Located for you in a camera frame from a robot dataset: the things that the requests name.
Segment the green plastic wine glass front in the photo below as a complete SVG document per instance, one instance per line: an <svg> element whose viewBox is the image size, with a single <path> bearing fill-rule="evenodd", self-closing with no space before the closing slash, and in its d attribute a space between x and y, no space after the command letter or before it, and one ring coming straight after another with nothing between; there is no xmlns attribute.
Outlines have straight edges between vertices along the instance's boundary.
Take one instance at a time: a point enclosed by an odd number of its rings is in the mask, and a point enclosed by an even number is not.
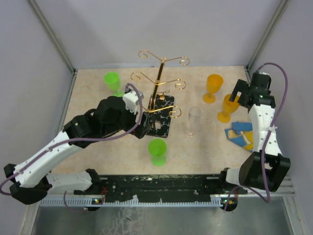
<svg viewBox="0 0 313 235"><path fill-rule="evenodd" d="M154 139L150 141L148 151L154 166L163 166L166 163L167 145L164 140Z"/></svg>

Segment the clear wine glass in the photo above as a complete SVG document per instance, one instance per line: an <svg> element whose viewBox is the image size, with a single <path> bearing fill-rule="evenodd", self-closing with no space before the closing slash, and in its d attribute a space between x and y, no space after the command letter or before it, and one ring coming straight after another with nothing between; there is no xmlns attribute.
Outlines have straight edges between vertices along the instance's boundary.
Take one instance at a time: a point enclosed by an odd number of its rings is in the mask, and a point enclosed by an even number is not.
<svg viewBox="0 0 313 235"><path fill-rule="evenodd" d="M201 119L201 109L198 106L193 106L189 110L188 121L186 123L187 136L193 137L199 130Z"/></svg>

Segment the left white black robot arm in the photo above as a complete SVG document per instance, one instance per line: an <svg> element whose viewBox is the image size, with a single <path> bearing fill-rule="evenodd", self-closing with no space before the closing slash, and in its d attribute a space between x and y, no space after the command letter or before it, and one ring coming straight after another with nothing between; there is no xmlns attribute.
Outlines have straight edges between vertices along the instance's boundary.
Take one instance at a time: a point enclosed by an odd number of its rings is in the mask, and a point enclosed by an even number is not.
<svg viewBox="0 0 313 235"><path fill-rule="evenodd" d="M21 164L4 167L11 181L9 195L25 205L41 201L51 193L74 192L76 195L96 194L102 188L94 169L74 174L52 174L51 170L67 157L92 143L118 139L118 132L138 139L149 131L148 114L142 110L143 95L134 92L122 97L109 96L96 109L75 116L40 153Z"/></svg>

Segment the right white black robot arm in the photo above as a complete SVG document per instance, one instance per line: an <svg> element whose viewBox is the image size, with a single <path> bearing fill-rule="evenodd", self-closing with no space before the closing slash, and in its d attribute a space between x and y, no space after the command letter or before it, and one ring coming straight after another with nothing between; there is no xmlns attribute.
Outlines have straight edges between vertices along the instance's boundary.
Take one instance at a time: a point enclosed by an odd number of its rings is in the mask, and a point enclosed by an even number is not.
<svg viewBox="0 0 313 235"><path fill-rule="evenodd" d="M230 97L231 104L247 108L252 122L253 151L240 168L221 172L219 190L231 193L236 185L275 192L286 176L291 162L278 146L274 123L279 114L270 94L271 77L256 71L250 82L239 79Z"/></svg>

